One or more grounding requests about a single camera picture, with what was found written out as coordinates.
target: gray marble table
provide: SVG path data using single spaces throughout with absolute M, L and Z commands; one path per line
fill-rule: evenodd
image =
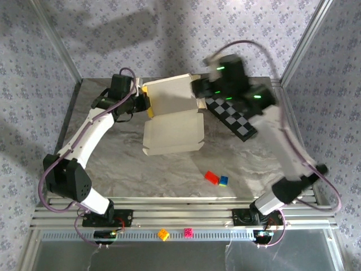
M 271 81 L 254 78 L 255 82 Z M 65 143 L 84 122 L 92 101 L 111 79 L 84 79 Z M 86 166 L 93 187 L 104 196 L 236 196 L 261 195 L 281 177 L 280 165 L 260 136 L 242 142 L 209 111 L 204 114 L 205 144 L 195 152 L 146 156 L 143 151 L 146 112 L 128 123 L 114 124 L 95 148 Z M 229 177 L 227 187 L 204 179 L 206 171 Z

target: checkered board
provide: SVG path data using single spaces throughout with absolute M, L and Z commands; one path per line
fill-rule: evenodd
M 237 112 L 231 102 L 223 99 L 206 98 L 208 110 L 223 122 L 243 142 L 256 134 L 257 130 L 248 122 L 242 113 Z

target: floral wallpaper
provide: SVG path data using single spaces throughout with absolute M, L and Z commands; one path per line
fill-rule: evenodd
M 0 270 L 15 270 L 75 82 L 27 1 L 0 10 Z
M 43 1 L 83 77 L 110 77 L 128 66 L 140 76 L 205 72 L 202 60 L 230 41 L 269 48 L 281 75 L 319 0 Z M 263 55 L 244 56 L 251 76 L 268 76 Z
M 316 36 L 286 90 L 307 150 L 342 195 L 336 219 L 361 270 L 361 2 L 334 0 Z M 335 202 L 328 186 L 321 190 Z

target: pink lego brick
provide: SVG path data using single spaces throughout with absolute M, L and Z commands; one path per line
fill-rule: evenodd
M 193 229 L 192 228 L 184 229 L 184 237 L 193 238 Z

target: white cardboard box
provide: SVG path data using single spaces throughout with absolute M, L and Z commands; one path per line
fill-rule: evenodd
M 203 114 L 189 74 L 145 83 L 153 116 L 144 127 L 146 155 L 197 151 L 204 142 Z

